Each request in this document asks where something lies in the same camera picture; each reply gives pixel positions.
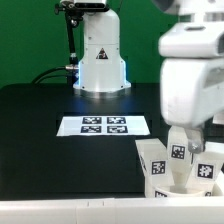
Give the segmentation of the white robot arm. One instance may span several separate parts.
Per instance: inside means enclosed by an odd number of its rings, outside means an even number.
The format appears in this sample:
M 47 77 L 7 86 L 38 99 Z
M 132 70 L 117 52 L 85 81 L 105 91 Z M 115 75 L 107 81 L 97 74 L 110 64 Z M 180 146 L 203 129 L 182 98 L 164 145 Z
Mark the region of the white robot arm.
M 185 130 L 192 153 L 205 150 L 202 125 L 224 110 L 224 0 L 151 0 L 179 21 L 158 41 L 161 114 Z M 74 89 L 94 96 L 124 91 L 119 18 L 105 0 L 79 0 L 84 11 L 84 56 Z

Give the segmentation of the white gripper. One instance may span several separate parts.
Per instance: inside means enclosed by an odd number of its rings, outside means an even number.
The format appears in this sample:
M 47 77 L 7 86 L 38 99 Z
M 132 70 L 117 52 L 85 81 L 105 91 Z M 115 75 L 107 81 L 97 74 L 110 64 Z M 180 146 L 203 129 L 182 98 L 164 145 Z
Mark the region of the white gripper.
M 159 40 L 161 114 L 186 129 L 188 150 L 205 150 L 203 127 L 224 110 L 224 22 L 178 23 Z

